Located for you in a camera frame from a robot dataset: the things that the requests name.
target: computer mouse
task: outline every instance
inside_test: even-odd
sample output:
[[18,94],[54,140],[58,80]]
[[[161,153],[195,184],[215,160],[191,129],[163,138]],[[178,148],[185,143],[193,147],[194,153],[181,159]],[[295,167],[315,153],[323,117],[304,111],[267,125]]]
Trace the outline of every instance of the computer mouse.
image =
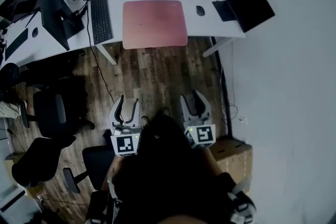
[[204,10],[204,8],[202,6],[196,6],[196,12],[200,16],[204,16],[205,15],[205,10]]
[[34,30],[33,30],[33,32],[32,32],[32,34],[31,34],[31,36],[32,36],[32,37],[36,37],[37,34],[38,34],[38,28],[35,27]]

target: desk leg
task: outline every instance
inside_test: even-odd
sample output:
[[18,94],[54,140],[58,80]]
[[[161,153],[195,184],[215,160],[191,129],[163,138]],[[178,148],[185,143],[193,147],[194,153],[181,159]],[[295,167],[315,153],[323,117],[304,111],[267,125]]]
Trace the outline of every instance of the desk leg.
[[220,42],[213,44],[213,46],[206,50],[203,53],[203,57],[208,57],[209,55],[213,54],[214,52],[218,51],[220,49],[220,47],[229,44],[231,41],[233,41],[235,38],[234,37],[225,37],[223,38]]
[[110,55],[108,53],[108,51],[105,49],[104,45],[103,44],[99,44],[99,45],[96,45],[96,47],[100,50],[100,52],[109,60],[109,62],[111,64],[113,64],[114,66],[116,66],[118,63],[117,63],[117,60],[115,59],[115,57],[113,57],[112,55]]

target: white desk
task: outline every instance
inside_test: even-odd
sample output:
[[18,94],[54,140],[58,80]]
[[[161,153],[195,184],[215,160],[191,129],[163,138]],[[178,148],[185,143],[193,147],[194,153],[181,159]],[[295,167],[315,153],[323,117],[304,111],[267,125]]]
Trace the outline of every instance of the white desk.
[[[139,0],[108,0],[109,13],[112,25],[113,38],[104,42],[113,43],[122,41],[122,9],[123,3],[127,1]],[[245,38],[245,34],[241,30],[237,21],[223,22],[215,7],[212,4],[214,0],[178,0],[181,1],[183,12],[187,27],[188,36],[214,36],[214,37],[228,37],[228,38]],[[81,8],[84,0],[66,0],[72,11]],[[205,10],[204,16],[198,16],[196,13],[196,6],[202,6]],[[90,5],[89,5],[89,20],[91,21]],[[7,45],[25,29],[30,17],[12,24],[8,28],[5,35]],[[68,40],[70,51],[89,47],[89,38],[87,34],[87,15],[82,18],[85,26],[84,30]],[[38,27],[37,37],[32,37],[32,31]],[[93,45],[93,36],[91,22],[89,22],[89,33]],[[97,48],[108,58],[112,64],[117,64],[113,56],[105,50],[102,44],[97,45]],[[13,62],[18,66],[25,65],[32,61],[45,59],[54,55],[66,52],[66,50],[43,28],[41,25],[41,13],[38,13],[28,25],[28,40],[26,40],[7,61],[4,60],[0,66],[2,68],[8,62]]]

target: pink mouse pad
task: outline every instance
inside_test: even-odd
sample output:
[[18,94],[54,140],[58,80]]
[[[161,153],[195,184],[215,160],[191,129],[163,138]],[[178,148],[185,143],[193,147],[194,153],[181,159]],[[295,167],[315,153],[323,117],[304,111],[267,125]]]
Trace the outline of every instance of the pink mouse pad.
[[122,17],[122,40],[125,49],[187,44],[188,34],[180,1],[125,2]]

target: keyboard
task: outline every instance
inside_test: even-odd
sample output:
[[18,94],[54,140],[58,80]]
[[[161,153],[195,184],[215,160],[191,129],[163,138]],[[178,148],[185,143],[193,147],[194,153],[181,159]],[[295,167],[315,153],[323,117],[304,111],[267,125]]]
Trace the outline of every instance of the keyboard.
[[26,28],[17,38],[6,48],[5,60],[8,58],[28,39],[28,28]]
[[91,20],[95,45],[113,37],[107,0],[91,0]]

